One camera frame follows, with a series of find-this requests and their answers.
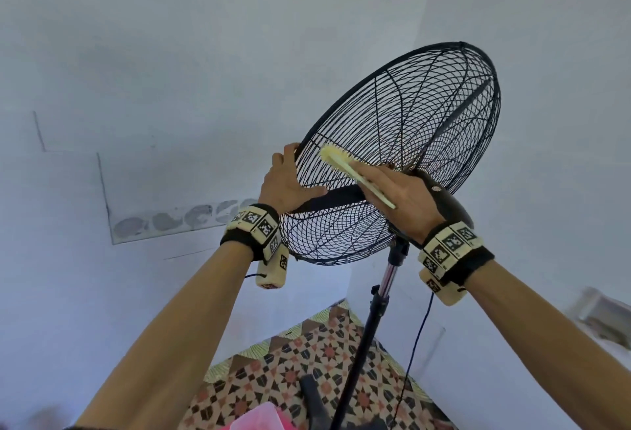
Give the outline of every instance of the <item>fan grille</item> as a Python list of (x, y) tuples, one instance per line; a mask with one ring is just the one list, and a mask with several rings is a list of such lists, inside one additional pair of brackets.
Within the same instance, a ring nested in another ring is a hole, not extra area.
[[(320, 118), (299, 147), (298, 181), (329, 189), (354, 184), (320, 160), (320, 147), (333, 143), (373, 165), (422, 168), (453, 193), (488, 146), (499, 111), (497, 75), (482, 51), (467, 43), (412, 51)], [(363, 259), (390, 241), (386, 219), (366, 201), (286, 215), (281, 231), (293, 255), (320, 265)]]

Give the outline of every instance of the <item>power cord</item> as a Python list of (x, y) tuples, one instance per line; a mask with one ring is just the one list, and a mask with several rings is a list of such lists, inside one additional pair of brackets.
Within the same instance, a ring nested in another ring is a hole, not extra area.
[(418, 345), (418, 339), (421, 337), (421, 332), (423, 327), (425, 326), (425, 321), (427, 321), (427, 316), (430, 314), (430, 309), (432, 308), (434, 293), (432, 292), (432, 296), (430, 297), (430, 303), (427, 306), (427, 312), (425, 312), (425, 317), (423, 317), (423, 322), (421, 324), (421, 328), (418, 329), (418, 333), (416, 334), (416, 340), (414, 341), (414, 347), (412, 347), (412, 356), (409, 358), (408, 369), (405, 371), (405, 379), (403, 379), (403, 388), (401, 388), (401, 394), (399, 395), (399, 399), (396, 402), (396, 408), (394, 410), (394, 415), (392, 416), (392, 422), (390, 422), (390, 430), (394, 428), (394, 424), (396, 423), (396, 417), (399, 414), (399, 406), (403, 401), (403, 395), (405, 393), (405, 385), (408, 382), (409, 370), (412, 367), (412, 361), (414, 360), (414, 353), (416, 352), (416, 346)]

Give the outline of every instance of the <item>person's right hand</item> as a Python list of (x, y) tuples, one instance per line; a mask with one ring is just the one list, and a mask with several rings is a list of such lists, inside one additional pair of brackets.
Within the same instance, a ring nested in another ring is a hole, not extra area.
[(371, 190), (359, 184), (366, 200), (416, 242), (422, 243), (434, 227), (445, 221), (422, 179), (383, 165), (376, 167), (356, 161), (351, 163), (351, 167), (373, 182), (396, 209), (386, 206)]

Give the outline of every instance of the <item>floor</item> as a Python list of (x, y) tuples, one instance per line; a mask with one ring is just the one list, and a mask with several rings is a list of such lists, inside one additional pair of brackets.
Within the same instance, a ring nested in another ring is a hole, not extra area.
[[(353, 361), (362, 324), (346, 302), (209, 369), (178, 430), (215, 430), (263, 402), (273, 402), (299, 430), (307, 430), (307, 411), (298, 379), (312, 373), (322, 401), (333, 415)], [(403, 383), (403, 369), (374, 342), (351, 399), (349, 426), (376, 415), (390, 425)], [(455, 426), (415, 382), (408, 382), (396, 419), (403, 430), (452, 430)]]

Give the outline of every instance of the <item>pedestal fan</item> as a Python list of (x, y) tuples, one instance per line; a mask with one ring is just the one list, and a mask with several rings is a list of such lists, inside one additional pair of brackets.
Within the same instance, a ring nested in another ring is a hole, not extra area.
[[(329, 192), (281, 218), (290, 253), (314, 264), (338, 265), (390, 245), (386, 272), (373, 287), (370, 314), (333, 419), (313, 376), (300, 379), (310, 430), (341, 427), (410, 243), (365, 200), (353, 179), (321, 161), (320, 148), (334, 144), (357, 160), (422, 178), (429, 189), (443, 191), (432, 195), (445, 218), (457, 217), (472, 227), (452, 194), (484, 154), (499, 112), (500, 88), (488, 56), (464, 42), (438, 43), (408, 52), (357, 83), (296, 150), (299, 183), (327, 186)], [(383, 430), (386, 424), (376, 418), (362, 427)]]

